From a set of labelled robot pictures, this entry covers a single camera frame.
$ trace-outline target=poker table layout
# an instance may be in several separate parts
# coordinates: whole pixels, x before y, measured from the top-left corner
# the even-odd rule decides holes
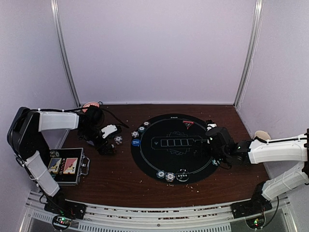
[[[77,131],[69,133],[63,147],[83,147],[91,160],[79,186],[63,187],[69,200],[123,207],[209,205],[250,198],[256,184],[269,179],[263,164],[226,170],[210,155],[193,154],[192,142],[205,139],[206,120],[226,127],[235,142],[250,139],[232,105],[102,107],[130,128],[123,128],[123,143],[112,156],[99,155]],[[106,113],[104,125],[113,123]]]

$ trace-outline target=metal corner frame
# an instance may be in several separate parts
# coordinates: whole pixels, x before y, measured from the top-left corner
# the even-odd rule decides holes
[[[67,51],[64,45],[64,39],[63,39],[63,33],[62,33],[62,27],[60,23],[60,15],[59,15],[59,9],[58,9],[58,0],[51,0],[51,6],[52,6],[52,13],[53,13],[54,23],[55,23],[55,27],[57,31],[58,42],[60,46],[61,58],[62,58],[62,63],[63,63],[63,67],[65,70],[65,74],[67,76],[67,80],[69,83],[71,94],[73,95],[73,98],[74,98],[75,105],[77,107],[80,107],[81,103],[79,101],[76,87],[73,82],[73,77],[72,77],[69,60],[68,60],[68,55],[67,55]]]
[[[251,60],[253,58],[253,53],[254,53],[254,50],[256,48],[256,41],[257,41],[257,37],[258,37],[259,30],[260,30],[260,25],[261,25],[263,3],[264,3],[264,0],[256,0],[256,3],[255,3],[255,11],[254,11],[254,16],[253,16],[252,31],[251,31],[251,36],[250,36],[250,41],[249,41],[245,65],[244,65],[244,68],[243,68],[243,71],[242,71],[240,84],[239,84],[238,91],[237,91],[237,94],[236,94],[236,98],[235,98],[235,101],[234,101],[234,107],[235,108],[239,107],[240,98],[241,98],[242,93],[244,91],[245,83],[248,79],[249,70],[250,70],[250,66],[251,66]]]

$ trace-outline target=brown wooden tabletop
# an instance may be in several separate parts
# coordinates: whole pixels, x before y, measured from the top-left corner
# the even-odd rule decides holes
[[[218,168],[206,179],[188,185],[169,185],[157,181],[135,164],[131,151],[131,132],[147,119],[170,113],[187,114],[202,120],[211,119],[226,127],[235,142],[250,139],[241,119],[231,105],[108,105],[130,126],[123,128],[123,144],[117,154],[101,156],[71,131],[64,147],[84,147],[91,160],[88,176],[79,186],[64,187],[67,199],[93,204],[123,207],[181,207],[227,203],[250,198],[256,184],[268,180],[263,164]],[[117,123],[108,113],[104,125]]]

